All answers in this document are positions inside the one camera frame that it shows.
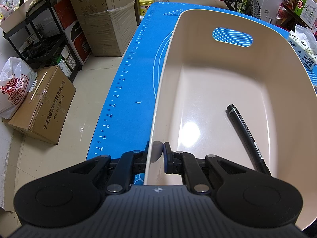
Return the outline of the black marker pen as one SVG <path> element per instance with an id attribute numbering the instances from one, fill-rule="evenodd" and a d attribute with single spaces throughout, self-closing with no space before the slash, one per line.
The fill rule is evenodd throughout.
<path id="1" fill-rule="evenodd" d="M 255 169 L 263 174 L 271 176 L 271 172 L 265 163 L 260 149 L 237 107 L 233 104 L 229 104 L 227 106 L 227 115 L 238 132 Z"/>

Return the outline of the beige plastic storage bin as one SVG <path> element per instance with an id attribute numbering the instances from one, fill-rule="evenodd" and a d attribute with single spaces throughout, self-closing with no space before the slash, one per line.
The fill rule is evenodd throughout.
<path id="1" fill-rule="evenodd" d="M 316 93 L 279 30 L 202 9 L 181 13 L 167 49 L 153 117 L 147 185 L 178 185 L 164 172 L 162 144 L 254 169 L 227 106 L 235 105 L 273 177 L 304 201 L 301 229 L 316 219 Z"/>

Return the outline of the brown cardboard box on floor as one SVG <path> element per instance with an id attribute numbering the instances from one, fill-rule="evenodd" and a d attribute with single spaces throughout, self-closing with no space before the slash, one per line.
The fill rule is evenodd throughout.
<path id="1" fill-rule="evenodd" d="M 26 136 L 57 145 L 76 89 L 59 66 L 36 72 L 21 106 L 3 122 Z"/>

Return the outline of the blue silicone baking mat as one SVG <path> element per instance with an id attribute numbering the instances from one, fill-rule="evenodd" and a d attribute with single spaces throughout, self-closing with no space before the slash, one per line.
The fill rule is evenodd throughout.
<path id="1" fill-rule="evenodd" d="M 181 13 L 194 9 L 247 18 L 279 30 L 288 41 L 288 31 L 227 10 L 178 3 L 152 5 L 113 80 L 92 137 L 88 158 L 103 153 L 116 158 L 126 151 L 142 150 L 146 144 L 150 145 L 156 96 L 171 36 Z"/>

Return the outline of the white red plastic bag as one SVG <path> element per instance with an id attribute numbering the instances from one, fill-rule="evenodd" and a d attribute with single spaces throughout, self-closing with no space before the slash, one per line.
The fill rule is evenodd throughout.
<path id="1" fill-rule="evenodd" d="M 21 58 L 10 57 L 1 67 L 1 117 L 11 119 L 36 80 L 37 73 Z"/>

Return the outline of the black metal shelf rack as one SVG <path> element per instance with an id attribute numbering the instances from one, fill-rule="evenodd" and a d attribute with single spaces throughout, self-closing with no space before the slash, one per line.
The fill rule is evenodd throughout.
<path id="1" fill-rule="evenodd" d="M 50 1 L 35 0 L 25 16 L 11 30 L 3 31 L 4 39 L 31 68 L 59 66 L 74 81 L 82 66 Z"/>

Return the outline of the white tissue pack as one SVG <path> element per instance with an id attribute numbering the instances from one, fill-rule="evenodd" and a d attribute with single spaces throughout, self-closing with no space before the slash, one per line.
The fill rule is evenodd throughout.
<path id="1" fill-rule="evenodd" d="M 308 70 L 313 70 L 316 66 L 316 38 L 312 30 L 296 25 L 295 31 L 290 31 L 288 41 L 302 64 Z"/>

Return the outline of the large stacked cardboard box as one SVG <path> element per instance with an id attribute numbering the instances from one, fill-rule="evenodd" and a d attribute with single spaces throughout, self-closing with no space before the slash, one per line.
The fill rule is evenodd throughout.
<path id="1" fill-rule="evenodd" d="M 137 29 L 134 0 L 70 0 L 96 57 L 121 57 Z"/>

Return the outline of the green white carton box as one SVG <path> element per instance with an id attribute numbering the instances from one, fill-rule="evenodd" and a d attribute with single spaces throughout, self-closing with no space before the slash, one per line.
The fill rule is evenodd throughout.
<path id="1" fill-rule="evenodd" d="M 295 14 L 311 29 L 317 18 L 316 3 L 313 0 L 298 0 Z"/>

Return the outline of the yellow oil jug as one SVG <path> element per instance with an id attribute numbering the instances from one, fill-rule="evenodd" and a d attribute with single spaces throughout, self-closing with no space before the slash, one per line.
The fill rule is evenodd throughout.
<path id="1" fill-rule="evenodd" d="M 137 0 L 137 1 L 138 1 L 139 9 L 140 9 L 140 20 L 143 20 L 149 7 L 154 3 L 154 0 Z"/>

